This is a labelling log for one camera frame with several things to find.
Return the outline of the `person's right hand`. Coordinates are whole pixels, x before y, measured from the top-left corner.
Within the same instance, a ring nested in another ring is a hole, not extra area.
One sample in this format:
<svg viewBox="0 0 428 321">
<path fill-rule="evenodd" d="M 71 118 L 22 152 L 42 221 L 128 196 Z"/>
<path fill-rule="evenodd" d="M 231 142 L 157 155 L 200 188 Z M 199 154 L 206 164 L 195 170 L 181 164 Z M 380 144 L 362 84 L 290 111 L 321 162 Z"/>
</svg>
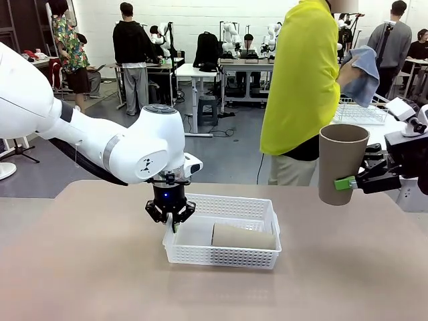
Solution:
<svg viewBox="0 0 428 321">
<path fill-rule="evenodd" d="M 340 89 L 343 89 L 347 84 L 358 79 L 363 74 L 363 71 L 360 68 L 353 66 L 357 60 L 358 56 L 353 57 L 340 68 L 339 75 L 336 79 Z"/>
</svg>

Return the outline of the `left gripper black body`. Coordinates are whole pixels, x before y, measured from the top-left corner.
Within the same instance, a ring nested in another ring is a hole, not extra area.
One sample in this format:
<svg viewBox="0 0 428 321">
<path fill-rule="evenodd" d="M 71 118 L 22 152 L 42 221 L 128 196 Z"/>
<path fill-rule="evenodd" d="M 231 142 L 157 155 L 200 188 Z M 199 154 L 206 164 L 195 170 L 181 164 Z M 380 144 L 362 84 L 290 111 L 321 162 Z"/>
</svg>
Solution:
<svg viewBox="0 0 428 321">
<path fill-rule="evenodd" d="M 154 205 L 162 215 L 178 213 L 187 204 L 185 187 L 177 185 L 174 187 L 153 187 Z"/>
</svg>

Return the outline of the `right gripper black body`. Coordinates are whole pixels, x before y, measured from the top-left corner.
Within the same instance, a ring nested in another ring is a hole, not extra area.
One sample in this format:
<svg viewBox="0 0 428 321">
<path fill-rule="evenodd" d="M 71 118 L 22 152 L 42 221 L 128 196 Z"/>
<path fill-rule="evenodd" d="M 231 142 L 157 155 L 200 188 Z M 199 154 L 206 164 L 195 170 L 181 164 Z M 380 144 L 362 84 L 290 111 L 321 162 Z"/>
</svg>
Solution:
<svg viewBox="0 0 428 321">
<path fill-rule="evenodd" d="M 427 175 L 427 133 L 405 137 L 401 132 L 385 135 L 388 153 L 401 165 L 401 176 L 421 178 Z"/>
</svg>

